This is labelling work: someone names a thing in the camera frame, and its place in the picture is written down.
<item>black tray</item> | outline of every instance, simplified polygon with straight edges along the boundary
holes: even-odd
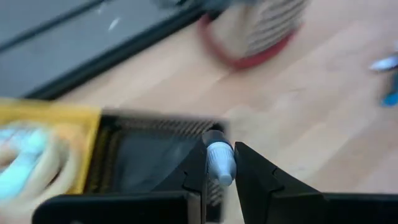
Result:
[[[41,100],[59,97],[203,14],[201,1],[160,9],[143,0],[6,0],[0,8],[6,34],[0,96]]]

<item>black mat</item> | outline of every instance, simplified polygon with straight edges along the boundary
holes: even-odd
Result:
[[[199,2],[159,9],[148,0],[2,1],[0,96],[54,99],[201,14]]]
[[[112,192],[150,192],[186,158],[196,138],[173,134],[130,132],[115,161]]]

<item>white plastic cap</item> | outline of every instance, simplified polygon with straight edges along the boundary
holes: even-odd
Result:
[[[388,58],[384,58],[382,60],[378,60],[374,62],[371,66],[371,70],[375,70],[378,72],[386,71],[398,66],[398,55],[392,55]]]
[[[234,151],[225,142],[214,142],[207,147],[208,170],[221,185],[229,186],[235,179],[236,163]]]

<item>red base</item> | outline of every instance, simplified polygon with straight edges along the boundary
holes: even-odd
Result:
[[[237,69],[245,69],[251,68],[261,63],[266,62],[273,56],[277,55],[284,47],[288,44],[288,42],[292,39],[298,29],[292,31],[291,34],[284,37],[280,42],[276,43],[272,47],[268,48],[267,50],[260,52],[256,55],[244,58],[233,58],[232,56],[228,55],[226,50],[216,44],[216,42],[211,37],[211,34],[208,30],[208,26],[211,23],[210,16],[205,14],[199,20],[199,36],[202,39],[205,47],[216,57],[218,57],[223,63]]]

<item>blue object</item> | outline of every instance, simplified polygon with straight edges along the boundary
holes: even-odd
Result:
[[[383,106],[395,106],[398,103],[398,72],[392,76],[391,92],[384,97]]]
[[[15,197],[25,187],[46,148],[48,135],[43,129],[28,130],[10,126],[0,130],[0,144],[5,141],[19,154],[0,173],[0,201]]]
[[[225,142],[214,142],[207,147],[209,173],[221,185],[229,186],[235,179],[234,151]]]
[[[384,97],[383,106],[395,106],[398,103],[398,93],[390,93]]]

